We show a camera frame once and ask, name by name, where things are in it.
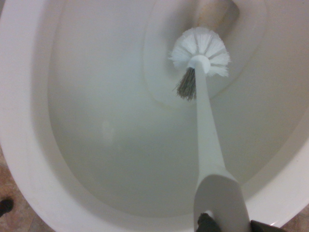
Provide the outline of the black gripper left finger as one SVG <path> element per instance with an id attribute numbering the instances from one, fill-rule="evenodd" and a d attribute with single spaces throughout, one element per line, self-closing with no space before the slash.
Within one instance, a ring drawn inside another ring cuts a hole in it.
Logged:
<path id="1" fill-rule="evenodd" d="M 197 232 L 219 232 L 220 227 L 207 213 L 202 213 L 197 220 Z"/>

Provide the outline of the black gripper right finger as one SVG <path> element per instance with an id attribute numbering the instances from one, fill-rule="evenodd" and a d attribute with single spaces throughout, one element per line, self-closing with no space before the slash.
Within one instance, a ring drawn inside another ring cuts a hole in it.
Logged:
<path id="1" fill-rule="evenodd" d="M 282 228 L 271 226 L 255 220 L 251 220 L 250 225 L 253 232 L 285 232 Z"/>

